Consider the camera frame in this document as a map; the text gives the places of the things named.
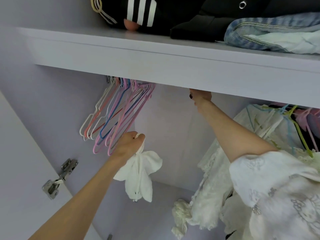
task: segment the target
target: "sleeve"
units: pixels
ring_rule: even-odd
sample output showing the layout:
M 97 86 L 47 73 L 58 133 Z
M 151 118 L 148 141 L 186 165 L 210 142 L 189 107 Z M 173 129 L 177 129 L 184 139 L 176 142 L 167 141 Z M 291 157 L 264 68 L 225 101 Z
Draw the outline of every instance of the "sleeve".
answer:
M 286 151 L 242 156 L 231 163 L 229 171 L 235 191 L 250 207 L 297 175 L 320 182 L 316 169 Z
M 209 15 L 196 15 L 189 22 L 181 23 L 170 31 L 172 39 L 223 41 L 224 34 L 235 18 L 215 18 Z

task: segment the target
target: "shelf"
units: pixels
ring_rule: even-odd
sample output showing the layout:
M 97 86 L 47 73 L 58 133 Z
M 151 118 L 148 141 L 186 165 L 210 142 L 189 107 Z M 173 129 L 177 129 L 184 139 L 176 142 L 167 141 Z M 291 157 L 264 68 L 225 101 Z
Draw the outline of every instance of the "shelf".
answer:
M 34 63 L 320 108 L 320 56 L 246 50 L 115 29 L 40 30 Z

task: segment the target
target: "person's left hand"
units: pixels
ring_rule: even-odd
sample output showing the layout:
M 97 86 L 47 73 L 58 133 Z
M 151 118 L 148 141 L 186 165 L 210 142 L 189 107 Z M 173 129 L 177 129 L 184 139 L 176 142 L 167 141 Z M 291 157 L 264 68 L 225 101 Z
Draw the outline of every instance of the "person's left hand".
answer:
M 122 137 L 120 137 L 110 159 L 114 158 L 124 166 L 128 159 L 138 151 L 146 138 L 144 134 L 140 134 L 135 138 L 136 135 L 136 131 L 124 133 Z

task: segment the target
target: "metal hinge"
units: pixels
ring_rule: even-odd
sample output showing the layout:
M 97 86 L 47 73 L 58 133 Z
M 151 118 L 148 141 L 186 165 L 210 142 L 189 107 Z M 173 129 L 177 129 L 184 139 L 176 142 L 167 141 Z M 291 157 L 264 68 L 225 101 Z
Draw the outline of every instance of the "metal hinge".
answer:
M 62 172 L 59 174 L 59 178 L 55 181 L 48 180 L 43 186 L 42 190 L 46 193 L 47 196 L 51 200 L 53 200 L 59 193 L 58 187 L 60 184 L 64 183 L 67 177 L 72 173 L 75 167 L 78 165 L 78 160 L 76 159 L 68 159 L 66 160 L 62 166 Z

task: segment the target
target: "hand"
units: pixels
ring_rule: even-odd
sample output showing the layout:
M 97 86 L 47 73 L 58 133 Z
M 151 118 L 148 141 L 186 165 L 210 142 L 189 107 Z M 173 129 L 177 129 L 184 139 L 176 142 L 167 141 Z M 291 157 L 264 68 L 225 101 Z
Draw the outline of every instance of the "hand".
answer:
M 211 102 L 212 95 L 211 92 L 190 88 L 190 98 L 194 100 L 194 104 L 198 107 L 199 113 L 202 113 L 203 103 L 207 101 Z
M 109 160 L 115 159 L 119 161 L 121 166 L 124 166 L 128 159 L 138 151 L 144 139 L 146 138 L 144 134 L 140 134 L 137 138 L 135 138 L 136 135 L 136 131 L 124 133 L 122 137 L 120 137 Z

